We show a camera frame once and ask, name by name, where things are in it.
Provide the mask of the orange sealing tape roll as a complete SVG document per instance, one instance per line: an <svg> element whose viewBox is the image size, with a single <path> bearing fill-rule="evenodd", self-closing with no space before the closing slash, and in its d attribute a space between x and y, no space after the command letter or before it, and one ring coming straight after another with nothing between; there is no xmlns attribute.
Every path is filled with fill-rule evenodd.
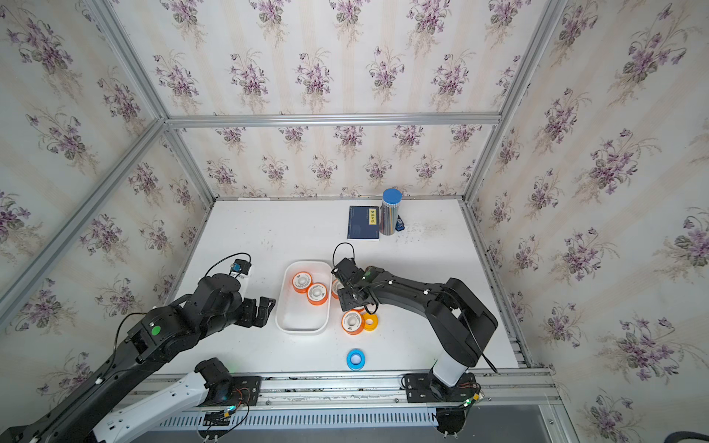
<svg viewBox="0 0 709 443"><path fill-rule="evenodd" d="M335 300L339 300L341 289L343 289L343 284L338 279L333 279L332 285L330 286L330 296Z"/></svg>
<svg viewBox="0 0 709 443"><path fill-rule="evenodd" d="M363 332L365 321L360 311L349 310L343 314L341 327L349 335L358 335Z"/></svg>
<svg viewBox="0 0 709 443"><path fill-rule="evenodd" d="M329 290L325 284L316 282L311 284L306 291L306 299L312 306L321 306L325 304L329 299Z"/></svg>
<svg viewBox="0 0 709 443"><path fill-rule="evenodd" d="M297 293L306 295L313 284L313 277L307 271L299 271L293 276L292 286Z"/></svg>

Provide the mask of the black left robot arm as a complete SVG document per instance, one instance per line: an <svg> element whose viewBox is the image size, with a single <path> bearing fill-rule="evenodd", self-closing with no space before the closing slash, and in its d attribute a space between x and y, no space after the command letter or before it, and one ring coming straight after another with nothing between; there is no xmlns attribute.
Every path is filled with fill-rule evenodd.
<svg viewBox="0 0 709 443"><path fill-rule="evenodd" d="M116 409L143 380L201 340L231 325L264 327L275 300L244 298L240 287L237 278L218 273L200 279L194 293L149 311L127 336L116 338L112 355L66 399L34 423L8 428L2 441L129 442L193 406L250 407L258 388L247 387L213 357L170 387Z"/></svg>

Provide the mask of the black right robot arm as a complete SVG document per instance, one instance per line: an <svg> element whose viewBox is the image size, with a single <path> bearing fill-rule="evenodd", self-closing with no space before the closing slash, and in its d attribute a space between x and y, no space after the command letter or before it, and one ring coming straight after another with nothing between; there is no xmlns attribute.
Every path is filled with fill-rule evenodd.
<svg viewBox="0 0 709 443"><path fill-rule="evenodd" d="M352 258L334 265L332 275L344 312L370 306L395 306L425 317L444 354L426 374L404 377L410 402L459 402L471 404L480 393L466 371L479 361L495 366L485 349L499 326L492 311L459 279L427 284L396 276L370 266L361 269Z"/></svg>

